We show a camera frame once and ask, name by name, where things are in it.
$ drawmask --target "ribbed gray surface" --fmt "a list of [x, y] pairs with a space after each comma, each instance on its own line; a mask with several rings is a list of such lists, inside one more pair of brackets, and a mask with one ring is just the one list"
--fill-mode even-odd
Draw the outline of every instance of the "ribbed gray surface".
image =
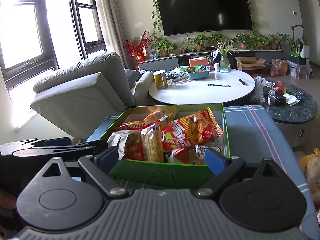
[[47, 235], [24, 230], [20, 240], [302, 240], [298, 229], [277, 234], [256, 233], [230, 221], [211, 200], [190, 190], [136, 190], [132, 197], [114, 200], [102, 216], [76, 232]]

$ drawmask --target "clear plastic storage bin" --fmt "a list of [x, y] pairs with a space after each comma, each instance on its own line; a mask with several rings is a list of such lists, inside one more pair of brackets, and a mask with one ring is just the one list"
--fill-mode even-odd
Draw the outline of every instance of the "clear plastic storage bin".
[[309, 79], [311, 69], [310, 65], [299, 65], [291, 62], [290, 60], [287, 62], [289, 65], [290, 76], [292, 76], [294, 79]]

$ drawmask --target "blue tablecloth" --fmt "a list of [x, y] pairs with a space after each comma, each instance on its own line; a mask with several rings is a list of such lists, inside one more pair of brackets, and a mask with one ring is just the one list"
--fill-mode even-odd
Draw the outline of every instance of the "blue tablecloth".
[[[307, 200], [308, 208], [300, 229], [311, 239], [320, 239], [319, 223], [304, 174], [292, 149], [268, 112], [263, 106], [231, 106], [226, 107], [225, 112], [231, 155], [239, 156], [250, 163], [259, 163], [263, 157], [273, 158]], [[119, 115], [108, 117], [88, 141], [100, 139]], [[128, 186], [127, 181], [118, 182], [124, 187]]]

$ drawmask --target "round white table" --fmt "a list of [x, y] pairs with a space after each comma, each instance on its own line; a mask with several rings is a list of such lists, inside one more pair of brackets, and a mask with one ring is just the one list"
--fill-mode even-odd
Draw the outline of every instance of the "round white table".
[[[246, 85], [241, 84], [239, 79], [243, 80]], [[212, 87], [208, 84], [229, 85], [230, 87]], [[156, 101], [172, 105], [227, 103], [248, 96], [254, 87], [255, 81], [250, 75], [230, 69], [228, 73], [210, 71], [206, 79], [169, 85], [168, 88], [162, 90], [157, 90], [156, 84], [153, 83], [149, 94]]]

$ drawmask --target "pink stripe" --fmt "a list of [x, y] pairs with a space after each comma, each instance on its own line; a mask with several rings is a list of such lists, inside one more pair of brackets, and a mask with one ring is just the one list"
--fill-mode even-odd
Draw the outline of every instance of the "pink stripe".
[[251, 109], [250, 109], [248, 106], [247, 106], [247, 108], [248, 108], [248, 110], [249, 110], [249, 113], [252, 115], [252, 118], [253, 118], [254, 121], [256, 122], [257, 127], [258, 127], [259, 130], [261, 131], [261, 133], [262, 133], [262, 135], [263, 135], [263, 137], [264, 137], [264, 139], [265, 139], [265, 141], [266, 141], [266, 144], [268, 145], [268, 148], [269, 148], [269, 151], [270, 151], [270, 153], [271, 153], [271, 155], [272, 155], [272, 158], [275, 159], [275, 157], [274, 157], [274, 155], [273, 155], [273, 152], [272, 152], [272, 150], [271, 150], [271, 148], [270, 148], [270, 145], [269, 145], [269, 143], [268, 143], [268, 140], [267, 140], [266, 136], [264, 135], [263, 131], [261, 130], [261, 128], [260, 128], [257, 120], [255, 119], [255, 117], [254, 117], [253, 114], [251, 113]]
[[261, 122], [260, 117], [257, 115], [257, 112], [255, 111], [255, 109], [254, 109], [252, 106], [251, 106], [251, 108], [252, 108], [252, 110], [254, 111], [255, 115], [257, 116], [257, 118], [258, 118], [259, 122], [261, 123], [262, 127], [263, 127], [264, 130], [267, 132], [267, 135], [268, 135], [268, 137], [269, 137], [269, 139], [270, 139], [270, 141], [271, 141], [271, 143], [272, 143], [272, 146], [273, 146], [273, 148], [275, 149], [276, 154], [277, 154], [277, 156], [278, 156], [278, 158], [279, 158], [279, 161], [280, 161], [280, 163], [281, 163], [282, 169], [283, 169], [284, 172], [287, 174], [287, 171], [285, 170], [285, 167], [284, 167], [284, 165], [283, 165], [283, 163], [282, 163], [282, 160], [281, 160], [281, 158], [280, 158], [280, 156], [279, 156], [279, 154], [278, 154], [278, 151], [277, 151], [277, 149], [276, 149], [276, 147], [275, 147], [275, 145], [274, 145], [274, 143], [273, 143], [273, 140], [271, 139], [271, 137], [270, 137], [270, 135], [269, 135], [268, 130], [264, 127], [264, 125], [263, 125], [263, 123]]

